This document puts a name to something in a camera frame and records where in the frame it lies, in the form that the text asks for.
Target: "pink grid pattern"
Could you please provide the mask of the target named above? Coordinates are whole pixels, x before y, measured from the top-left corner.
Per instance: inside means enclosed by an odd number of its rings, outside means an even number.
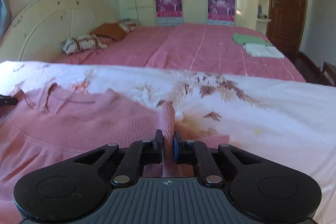
[[[71,55],[63,54],[55,60],[55,63],[144,67],[172,30],[171,27],[139,28],[128,34],[121,42],[99,37],[101,42],[109,45],[107,48],[86,50]]]
[[[236,44],[234,33],[269,41],[260,32],[219,25],[183,24],[176,27],[146,67],[185,69],[305,82],[287,59],[252,57]]]
[[[234,33],[268,41],[265,35],[242,27],[182,24],[175,28],[140,28],[106,49],[63,55],[56,62],[181,69],[305,82],[287,58],[247,54],[233,41]]]

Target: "metal pin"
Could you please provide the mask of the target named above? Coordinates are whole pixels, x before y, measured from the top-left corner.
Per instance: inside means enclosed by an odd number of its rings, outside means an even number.
[[[207,176],[205,179],[208,183],[215,184],[215,183],[220,183],[222,182],[222,178],[220,176],[212,175],[212,176]]]
[[[121,176],[116,176],[114,178],[114,182],[118,184],[125,184],[129,182],[131,179],[129,176],[121,175]]]

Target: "floral bedsheet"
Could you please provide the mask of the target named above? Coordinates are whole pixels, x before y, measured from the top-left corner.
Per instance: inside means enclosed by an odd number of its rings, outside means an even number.
[[[100,93],[107,88],[157,109],[169,101],[175,120],[200,136],[229,135],[241,149],[300,170],[321,186],[314,219],[335,223],[336,89],[248,77],[154,68],[0,64],[0,94],[56,82],[63,88]]]

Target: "door handle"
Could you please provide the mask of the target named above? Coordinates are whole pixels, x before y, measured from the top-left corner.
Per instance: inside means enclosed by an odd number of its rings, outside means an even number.
[[[275,7],[275,4],[279,4],[280,1],[279,0],[272,0],[272,7]]]

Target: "pillow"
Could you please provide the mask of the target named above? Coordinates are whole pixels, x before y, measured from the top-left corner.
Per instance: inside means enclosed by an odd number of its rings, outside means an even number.
[[[123,23],[129,27],[129,30],[131,32],[134,32],[137,29],[137,27],[141,25],[138,19],[125,19],[123,20]]]
[[[80,35],[79,37],[64,40],[61,43],[61,48],[66,54],[81,52],[91,48],[106,48],[106,47],[107,46],[101,43],[94,34]]]
[[[116,41],[114,39],[110,38],[110,37],[98,37],[98,40],[106,46],[110,46],[110,45],[116,43]]]
[[[100,37],[110,37],[115,41],[120,41],[130,32],[129,27],[123,22],[104,23],[95,28],[90,34],[95,34]]]

